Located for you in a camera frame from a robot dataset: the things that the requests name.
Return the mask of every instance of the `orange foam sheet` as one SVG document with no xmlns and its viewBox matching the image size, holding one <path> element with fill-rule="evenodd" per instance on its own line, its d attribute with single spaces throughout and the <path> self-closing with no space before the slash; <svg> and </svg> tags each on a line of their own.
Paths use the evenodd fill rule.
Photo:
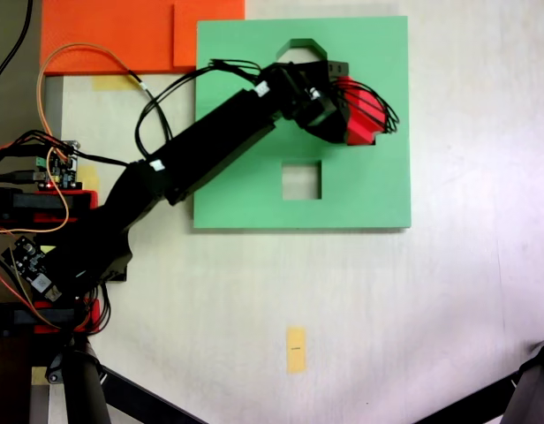
<svg viewBox="0 0 544 424">
<path fill-rule="evenodd" d="M 195 68 L 198 21 L 244 18 L 245 0 L 176 1 L 174 8 L 174 67 L 180 72 L 189 72 Z"/>
<path fill-rule="evenodd" d="M 92 42 L 136 72 L 189 72 L 195 68 L 197 21 L 244 17 L 244 0 L 42 0 L 41 63 L 64 44 Z M 72 49 L 46 73 L 122 72 L 102 53 Z"/>
</svg>

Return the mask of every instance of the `square hole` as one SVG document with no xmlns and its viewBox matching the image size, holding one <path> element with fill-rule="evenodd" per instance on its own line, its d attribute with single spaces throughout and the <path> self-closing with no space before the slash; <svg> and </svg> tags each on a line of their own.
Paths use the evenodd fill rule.
<svg viewBox="0 0 544 424">
<path fill-rule="evenodd" d="M 285 201 L 316 201 L 321 198 L 321 162 L 283 163 L 282 198 Z"/>
</svg>

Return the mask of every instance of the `yellow tape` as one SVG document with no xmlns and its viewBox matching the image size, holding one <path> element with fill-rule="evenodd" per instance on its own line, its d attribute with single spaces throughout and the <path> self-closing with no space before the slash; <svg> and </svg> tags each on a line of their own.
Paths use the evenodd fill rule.
<svg viewBox="0 0 544 424">
<path fill-rule="evenodd" d="M 99 192 L 99 176 L 93 165 L 78 165 L 78 181 L 84 190 Z"/>
<path fill-rule="evenodd" d="M 94 75 L 92 89 L 94 91 L 126 91 L 139 87 L 136 79 L 130 75 Z"/>
<path fill-rule="evenodd" d="M 289 327 L 286 337 L 288 346 L 288 374 L 306 370 L 306 329 Z"/>
</svg>

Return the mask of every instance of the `robotic arm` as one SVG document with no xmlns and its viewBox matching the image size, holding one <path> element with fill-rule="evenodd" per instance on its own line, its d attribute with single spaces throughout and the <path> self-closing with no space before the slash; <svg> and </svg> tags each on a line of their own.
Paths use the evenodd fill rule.
<svg viewBox="0 0 544 424">
<path fill-rule="evenodd" d="M 374 113 L 366 113 L 373 105 Z M 128 231 L 156 203 L 184 200 L 274 130 L 281 117 L 327 142 L 374 144 L 374 133 L 392 130 L 392 113 L 348 78 L 348 64 L 272 64 L 254 89 L 240 90 L 146 160 L 128 165 L 105 204 L 71 225 L 67 241 L 38 260 L 39 291 L 49 300 L 69 301 L 109 281 L 132 258 Z"/>
</svg>

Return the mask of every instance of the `green square panel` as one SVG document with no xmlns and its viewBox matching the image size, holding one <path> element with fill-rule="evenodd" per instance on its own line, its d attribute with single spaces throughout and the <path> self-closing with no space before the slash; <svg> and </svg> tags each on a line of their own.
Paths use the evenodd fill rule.
<svg viewBox="0 0 544 424">
<path fill-rule="evenodd" d="M 196 228 L 404 228 L 411 225 L 407 18 L 289 19 L 200 22 L 198 66 L 212 58 L 276 61 L 290 40 L 312 39 L 328 59 L 372 87 L 400 118 L 375 146 L 332 145 L 279 121 L 276 129 L 194 196 Z M 200 77 L 196 116 L 240 88 L 224 72 Z M 321 163 L 321 198 L 286 201 L 283 163 Z"/>
</svg>

